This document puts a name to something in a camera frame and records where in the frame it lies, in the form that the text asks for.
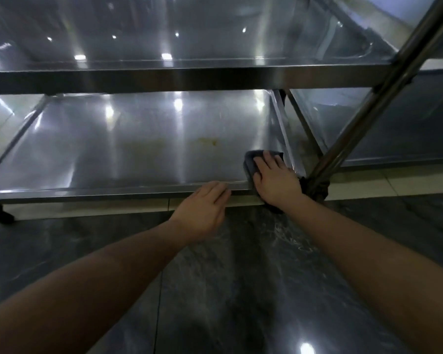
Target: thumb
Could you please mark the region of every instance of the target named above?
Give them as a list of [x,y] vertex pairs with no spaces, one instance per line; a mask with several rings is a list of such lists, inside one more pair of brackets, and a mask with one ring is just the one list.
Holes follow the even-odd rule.
[[253,182],[256,187],[257,192],[261,189],[261,175],[259,173],[254,173]]

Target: metal surface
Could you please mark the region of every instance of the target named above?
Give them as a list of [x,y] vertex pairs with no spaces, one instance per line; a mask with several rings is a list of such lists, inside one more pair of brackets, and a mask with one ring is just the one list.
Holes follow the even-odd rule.
[[353,25],[316,0],[0,0],[0,93],[378,85],[394,53]]
[[248,150],[293,164],[266,90],[50,97],[0,159],[0,202],[168,196],[221,180],[247,191]]
[[443,0],[436,0],[411,38],[397,55],[396,66],[384,85],[366,98],[360,110],[346,125],[335,144],[320,158],[309,176],[307,193],[317,186],[346,160],[373,122],[386,109],[411,77],[429,57],[433,47],[443,36]]
[[[298,115],[321,155],[335,143],[369,92],[354,89],[293,89]],[[443,74],[420,72],[392,101],[342,168],[443,161]]]

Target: metal post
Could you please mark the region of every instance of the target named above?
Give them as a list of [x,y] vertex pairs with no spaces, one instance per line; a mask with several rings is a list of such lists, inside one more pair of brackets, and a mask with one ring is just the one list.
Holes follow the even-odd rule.
[[345,126],[340,136],[320,158],[308,178],[307,194],[312,196],[318,185],[329,179],[360,142],[373,122],[428,59],[443,35],[443,0],[436,0],[407,43],[396,56],[394,67],[384,84],[374,89]]

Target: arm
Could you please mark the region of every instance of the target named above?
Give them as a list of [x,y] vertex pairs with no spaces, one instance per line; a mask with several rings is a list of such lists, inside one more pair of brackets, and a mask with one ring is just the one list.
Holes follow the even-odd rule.
[[60,268],[0,304],[0,353],[84,353],[185,245],[213,232],[230,197],[212,182],[171,219]]
[[289,215],[361,298],[419,352],[443,353],[443,268],[314,202],[281,158],[255,161],[261,197]]

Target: gray floor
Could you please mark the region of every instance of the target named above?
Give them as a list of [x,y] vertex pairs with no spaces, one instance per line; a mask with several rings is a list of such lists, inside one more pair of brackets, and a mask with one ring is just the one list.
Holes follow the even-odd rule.
[[[443,266],[443,194],[328,206]],[[0,225],[0,302],[169,213]],[[218,234],[179,253],[91,350],[100,353],[408,353],[302,231],[262,207],[227,209]]]

